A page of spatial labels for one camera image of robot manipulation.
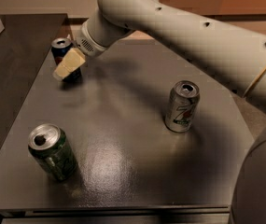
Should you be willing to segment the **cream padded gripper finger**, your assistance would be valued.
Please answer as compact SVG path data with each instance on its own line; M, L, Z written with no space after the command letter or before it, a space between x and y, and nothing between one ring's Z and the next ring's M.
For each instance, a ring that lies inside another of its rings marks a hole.
M53 76L62 81L75 72L80 66L86 62L85 55L78 48L71 48L63 57L53 72Z

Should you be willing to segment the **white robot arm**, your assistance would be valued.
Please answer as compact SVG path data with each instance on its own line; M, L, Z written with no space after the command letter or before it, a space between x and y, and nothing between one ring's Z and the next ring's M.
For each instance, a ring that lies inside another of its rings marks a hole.
M86 58L134 31L144 32L266 114L266 35L215 21L159 0L97 0L77 47L53 75L62 80ZM235 186L229 224L266 224L266 128L249 149Z

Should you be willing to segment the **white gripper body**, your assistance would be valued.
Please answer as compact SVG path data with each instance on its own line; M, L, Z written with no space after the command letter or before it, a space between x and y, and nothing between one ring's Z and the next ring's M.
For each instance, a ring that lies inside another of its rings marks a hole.
M98 57L106 51L106 47L99 45L93 40L86 22L82 24L80 31L77 33L76 43L78 48L89 57Z

